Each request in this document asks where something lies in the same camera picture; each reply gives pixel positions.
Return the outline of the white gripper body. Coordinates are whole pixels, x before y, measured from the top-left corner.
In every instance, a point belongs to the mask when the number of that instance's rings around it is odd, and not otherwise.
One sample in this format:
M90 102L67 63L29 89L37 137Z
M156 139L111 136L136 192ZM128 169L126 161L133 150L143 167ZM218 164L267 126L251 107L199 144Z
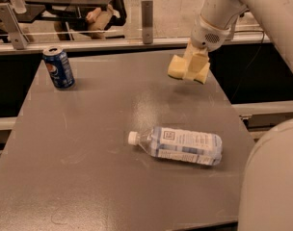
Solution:
M230 25L225 28L214 26L199 15L191 31L190 40L194 47L212 52L223 45L230 34L230 28Z

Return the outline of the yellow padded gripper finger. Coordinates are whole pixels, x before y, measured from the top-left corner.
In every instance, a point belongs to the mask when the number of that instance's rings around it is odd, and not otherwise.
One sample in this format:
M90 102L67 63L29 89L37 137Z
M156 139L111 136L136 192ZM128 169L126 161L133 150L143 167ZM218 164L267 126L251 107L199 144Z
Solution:
M192 42L189 40L184 52L183 57L185 59L191 59L193 55L198 54L200 52L200 49L195 47Z
M208 73L208 57L195 54L187 61L184 79L192 81L205 81Z

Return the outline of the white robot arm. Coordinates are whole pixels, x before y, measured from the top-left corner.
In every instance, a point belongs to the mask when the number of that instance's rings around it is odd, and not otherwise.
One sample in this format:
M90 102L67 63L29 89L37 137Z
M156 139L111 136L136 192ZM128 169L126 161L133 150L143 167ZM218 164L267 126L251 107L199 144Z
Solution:
M195 47L213 51L234 18L249 10L293 73L293 0L204 0L191 34ZM255 144L244 170L238 231L293 231L293 119Z

